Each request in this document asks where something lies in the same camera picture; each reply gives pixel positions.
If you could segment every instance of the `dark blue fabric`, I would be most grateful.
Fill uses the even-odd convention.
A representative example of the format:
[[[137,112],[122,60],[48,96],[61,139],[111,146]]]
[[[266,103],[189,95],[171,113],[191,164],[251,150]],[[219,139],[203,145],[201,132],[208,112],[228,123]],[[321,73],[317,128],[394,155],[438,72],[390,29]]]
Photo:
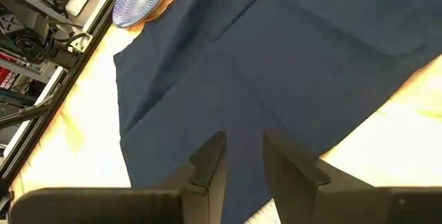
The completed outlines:
[[[227,131],[224,223],[269,199],[265,129],[316,155],[441,53],[442,0],[176,0],[115,57],[133,187]]]

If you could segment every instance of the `black cable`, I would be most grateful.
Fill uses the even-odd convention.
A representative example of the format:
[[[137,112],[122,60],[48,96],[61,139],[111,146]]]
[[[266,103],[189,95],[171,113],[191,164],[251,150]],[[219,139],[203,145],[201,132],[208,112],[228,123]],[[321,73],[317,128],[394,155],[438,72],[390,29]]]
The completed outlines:
[[[22,84],[18,84],[18,85],[16,85],[16,86],[12,86],[12,87],[8,88],[8,90],[12,90],[12,89],[18,88],[18,87],[20,87],[20,86],[24,86],[24,85],[26,85],[26,84],[31,84],[31,83],[32,83],[32,82],[25,82],[25,83],[22,83]]]
[[[79,39],[80,37],[87,37],[88,34],[87,33],[79,33],[78,35],[75,35],[71,38],[69,38],[69,40],[66,42],[66,46],[69,46],[73,41]]]
[[[67,38],[61,38],[61,39],[54,38],[54,39],[57,40],[57,41],[60,41],[60,42],[65,42],[65,41],[69,41],[69,38],[70,38],[70,37],[67,37]]]
[[[78,27],[78,28],[83,28],[83,26],[79,25],[79,24],[72,24],[72,23],[66,23],[66,22],[62,22],[62,21],[49,21],[50,24],[60,24],[60,25],[65,25],[65,26],[74,26],[74,27]]]

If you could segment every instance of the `light wood surface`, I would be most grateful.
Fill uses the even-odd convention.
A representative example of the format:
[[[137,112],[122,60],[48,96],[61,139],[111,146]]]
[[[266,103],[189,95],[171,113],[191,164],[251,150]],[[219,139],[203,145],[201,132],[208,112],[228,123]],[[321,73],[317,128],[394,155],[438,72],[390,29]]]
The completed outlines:
[[[154,17],[166,9],[167,0]],[[140,33],[110,27],[13,183],[16,199],[42,187],[130,187],[119,149],[113,55]],[[322,159],[375,186],[442,185],[442,57],[417,71]],[[273,205],[250,223],[278,223]]]

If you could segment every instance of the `metal frame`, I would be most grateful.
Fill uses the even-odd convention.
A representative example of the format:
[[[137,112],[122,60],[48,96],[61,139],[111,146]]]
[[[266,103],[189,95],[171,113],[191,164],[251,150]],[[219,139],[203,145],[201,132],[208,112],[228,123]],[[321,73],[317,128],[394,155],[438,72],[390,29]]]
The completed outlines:
[[[43,116],[50,108],[51,99],[52,96],[49,96],[40,104],[26,107],[24,110],[18,113],[0,118],[0,129],[10,127],[15,124],[20,124],[26,120],[31,120]]]
[[[29,155],[37,145],[40,137],[54,118],[57,110],[73,87],[80,73],[83,71],[88,60],[95,52],[95,49],[106,34],[106,31],[111,26],[111,14],[114,3],[115,0],[106,0],[106,3],[103,5],[89,28],[88,33],[93,36],[93,40],[88,48],[80,56],[73,69],[69,73],[64,71],[64,74],[56,81],[55,85],[60,84],[60,87],[55,90],[57,87],[54,86],[52,92],[50,92],[50,94],[53,94],[53,97],[48,110],[43,116],[30,121],[30,124],[21,134],[16,145],[12,148],[8,157],[6,157],[3,164],[0,166],[0,193],[2,198],[6,199],[7,197],[10,197],[9,188],[13,180],[29,158]],[[6,204],[5,207],[0,210],[2,210],[2,216],[5,216],[8,211],[8,205]]]
[[[47,75],[46,76],[42,75],[42,73],[40,73],[39,71],[36,71],[31,68],[26,68],[25,66],[18,65],[14,62],[9,62],[5,59],[0,59],[0,66],[7,68],[11,71],[17,72],[21,75],[28,76],[29,78],[32,78],[39,82],[48,83],[50,79],[50,77],[48,77]]]
[[[53,19],[56,19],[57,21],[62,21],[65,23],[72,23],[71,20],[67,19],[65,16],[59,14],[55,10],[53,10],[51,7],[48,7],[44,3],[42,3],[40,0],[22,0],[24,4],[26,4],[28,7],[31,7],[32,9],[35,9],[45,15],[48,15],[52,17]]]

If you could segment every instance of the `table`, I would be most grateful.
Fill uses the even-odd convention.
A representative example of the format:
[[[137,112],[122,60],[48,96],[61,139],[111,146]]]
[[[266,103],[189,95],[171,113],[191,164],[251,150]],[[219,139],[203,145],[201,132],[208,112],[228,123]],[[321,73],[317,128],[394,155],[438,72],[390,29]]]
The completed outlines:
[[[166,0],[151,18],[163,12]],[[111,26],[11,190],[130,187],[119,148],[113,55],[140,33]],[[417,71],[364,123],[322,155],[374,186],[441,186],[442,56]],[[248,221],[278,223],[272,203]]]

